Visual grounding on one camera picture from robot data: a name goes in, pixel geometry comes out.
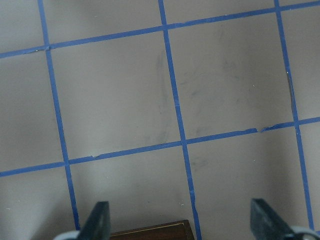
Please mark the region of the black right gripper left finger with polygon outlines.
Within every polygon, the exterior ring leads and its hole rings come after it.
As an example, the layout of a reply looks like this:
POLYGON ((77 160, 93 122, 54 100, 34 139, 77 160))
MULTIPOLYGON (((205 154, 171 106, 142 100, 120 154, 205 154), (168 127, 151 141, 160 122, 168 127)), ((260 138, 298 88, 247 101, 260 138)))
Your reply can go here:
POLYGON ((108 201, 95 204, 76 240, 109 240, 111 236, 110 206, 108 201))

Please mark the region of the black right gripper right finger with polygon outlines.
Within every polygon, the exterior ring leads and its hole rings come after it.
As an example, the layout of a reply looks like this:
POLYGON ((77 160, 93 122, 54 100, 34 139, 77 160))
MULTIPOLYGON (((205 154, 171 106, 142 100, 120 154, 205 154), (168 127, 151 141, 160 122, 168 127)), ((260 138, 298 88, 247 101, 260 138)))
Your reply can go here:
POLYGON ((300 235, 262 198, 250 202, 250 230, 256 240, 299 240, 300 235))

